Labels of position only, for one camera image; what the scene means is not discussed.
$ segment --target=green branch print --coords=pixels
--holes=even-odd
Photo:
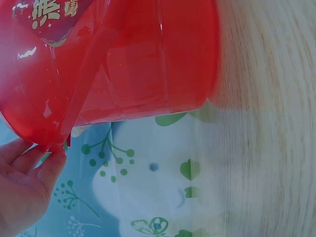
[[[90,205],[88,205],[85,201],[78,197],[78,195],[75,193],[73,189],[73,185],[73,181],[68,180],[67,186],[64,183],[62,183],[60,185],[60,188],[57,187],[55,189],[54,196],[57,197],[59,195],[63,197],[61,199],[58,199],[57,201],[59,203],[63,203],[64,208],[68,210],[71,210],[73,207],[75,207],[75,202],[79,201],[83,203],[85,206],[87,206],[97,217],[100,217],[99,214]]]
[[[37,235],[38,235],[38,230],[37,230],[37,228],[35,228],[35,233],[34,233],[34,235],[30,234],[29,231],[22,232],[21,235],[22,235],[23,237],[37,237]]]
[[[114,124],[115,124],[115,123],[112,123],[112,124],[111,124],[111,127],[109,128],[109,131],[107,132],[107,134],[106,134],[106,136],[105,136],[104,139],[102,139],[100,142],[98,142],[98,143],[96,143],[96,144],[93,144],[93,145],[84,144],[84,145],[81,147],[81,152],[82,152],[84,155],[88,155],[88,154],[91,153],[91,150],[92,150],[93,148],[99,146],[101,149],[100,149],[100,151],[99,151],[99,153],[98,153],[98,157],[99,157],[100,159],[104,159],[105,156],[106,156],[106,155],[105,155],[105,149],[106,149],[106,147],[108,147],[109,150],[110,150],[110,153],[113,155],[113,157],[114,157],[114,159],[115,159],[115,162],[116,162],[118,165],[121,165],[121,164],[124,163],[124,159],[123,159],[121,156],[118,155],[118,154],[120,154],[120,153],[121,153],[121,154],[125,154],[128,158],[130,158],[129,164],[130,164],[130,165],[133,165],[133,164],[135,163],[135,160],[133,160],[132,158],[135,156],[135,151],[134,151],[133,149],[124,150],[124,149],[122,149],[122,148],[119,148],[118,146],[116,146],[115,144],[113,144],[113,143],[111,142],[111,139],[109,138],[109,136],[110,136],[110,134],[111,134],[111,132],[112,132],[112,128],[113,128],[113,125],[114,125]],[[96,161],[94,158],[90,159],[89,165],[90,165],[91,167],[95,167],[96,164],[97,164],[97,161]],[[103,162],[103,166],[104,166],[104,167],[108,167],[108,166],[109,166],[109,161],[104,161],[104,162]],[[128,171],[127,171],[126,169],[121,169],[121,170],[120,170],[120,174],[121,174],[122,176],[125,176],[125,175],[128,174]],[[105,176],[106,176],[106,172],[105,172],[104,170],[101,170],[101,171],[100,171],[100,176],[101,176],[101,177],[105,177]],[[117,178],[116,178],[115,176],[112,176],[112,177],[111,177],[111,181],[112,181],[113,183],[115,183],[116,180],[117,180]]]

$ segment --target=red label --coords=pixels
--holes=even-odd
[[[93,0],[21,0],[13,18],[47,44],[62,45]]]

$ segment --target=green leaf print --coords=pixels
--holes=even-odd
[[[216,123],[217,121],[217,109],[208,101],[199,110],[189,114],[202,122]]]
[[[181,174],[188,180],[194,180],[200,174],[200,163],[189,159],[180,166]]]
[[[159,126],[167,127],[182,119],[186,114],[187,113],[157,116],[155,117],[155,121]]]
[[[206,229],[198,229],[194,231],[193,233],[186,230],[180,230],[179,234],[177,234],[175,237],[212,237],[216,235],[217,234],[208,233]]]

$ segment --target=finger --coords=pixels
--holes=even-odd
[[[32,146],[31,142],[18,138],[8,144],[0,146],[0,158],[3,158],[8,164],[11,164],[15,158]]]
[[[43,164],[29,172],[29,175],[35,176],[45,187],[49,196],[51,196],[56,180],[62,172],[66,163],[66,155],[63,152],[51,154]]]
[[[39,147],[33,147],[23,155],[16,158],[12,163],[11,166],[15,170],[21,173],[28,173],[31,169],[37,165],[40,159],[45,155],[45,152]]]

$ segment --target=gold chinese character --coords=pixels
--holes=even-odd
[[[59,20],[60,14],[56,12],[60,9],[60,4],[56,3],[56,0],[35,0],[33,5],[33,30],[36,30],[38,26],[43,26],[47,19]]]

